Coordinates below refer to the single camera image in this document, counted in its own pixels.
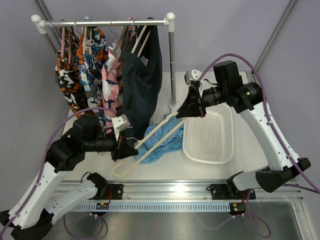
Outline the dark navy shorts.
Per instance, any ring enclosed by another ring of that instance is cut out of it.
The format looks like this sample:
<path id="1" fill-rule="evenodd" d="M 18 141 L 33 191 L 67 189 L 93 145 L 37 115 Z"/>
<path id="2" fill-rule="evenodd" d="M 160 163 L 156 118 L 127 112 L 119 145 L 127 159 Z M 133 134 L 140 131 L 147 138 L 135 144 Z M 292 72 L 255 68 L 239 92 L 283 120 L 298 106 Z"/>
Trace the dark navy shorts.
<path id="1" fill-rule="evenodd" d="M 136 35 L 120 55 L 123 62 L 121 110 L 132 126 L 126 130 L 125 135 L 138 140 L 144 137 L 156 110 L 163 79 L 158 28 L 156 25 L 149 25 L 149 29 L 150 36 L 140 57 L 137 57 L 138 49 L 131 53 Z"/>

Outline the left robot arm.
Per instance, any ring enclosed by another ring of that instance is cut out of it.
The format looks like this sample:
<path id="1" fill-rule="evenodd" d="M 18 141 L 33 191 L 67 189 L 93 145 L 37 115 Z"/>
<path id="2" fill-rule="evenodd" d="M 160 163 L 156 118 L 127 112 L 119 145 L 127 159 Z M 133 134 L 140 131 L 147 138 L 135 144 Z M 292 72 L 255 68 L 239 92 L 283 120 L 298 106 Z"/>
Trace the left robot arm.
<path id="1" fill-rule="evenodd" d="M 27 192 L 14 208 L 0 213 L 1 224 L 12 228 L 11 236 L 15 240 L 43 239 L 63 215 L 85 200 L 121 199 L 121 193 L 116 193 L 113 185 L 94 172 L 78 187 L 50 201 L 55 189 L 85 159 L 86 153 L 110 152 L 113 160 L 138 154 L 138 150 L 121 134 L 131 125 L 127 116 L 116 116 L 112 122 L 115 133 L 103 136 L 98 118 L 84 115 L 50 145 L 44 155 L 44 164 Z"/>

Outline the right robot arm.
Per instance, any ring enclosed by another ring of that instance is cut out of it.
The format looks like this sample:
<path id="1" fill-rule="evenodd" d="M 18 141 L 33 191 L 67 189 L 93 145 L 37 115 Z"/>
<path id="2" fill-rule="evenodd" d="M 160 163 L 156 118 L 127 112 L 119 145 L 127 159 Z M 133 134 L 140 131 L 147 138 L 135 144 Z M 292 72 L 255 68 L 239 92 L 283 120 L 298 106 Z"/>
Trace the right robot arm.
<path id="1" fill-rule="evenodd" d="M 188 93 L 177 111 L 177 118 L 206 116 L 207 108 L 227 104 L 248 124 L 259 142 L 267 166 L 252 171 L 238 172 L 226 180 L 226 192 L 233 199 L 251 189 L 272 193 L 311 167 L 306 157 L 300 157 L 289 145 L 269 112 L 261 84 L 244 83 L 236 62 L 227 60 L 213 65 L 216 83 L 201 89 L 198 70 L 188 70 L 184 75 Z"/>

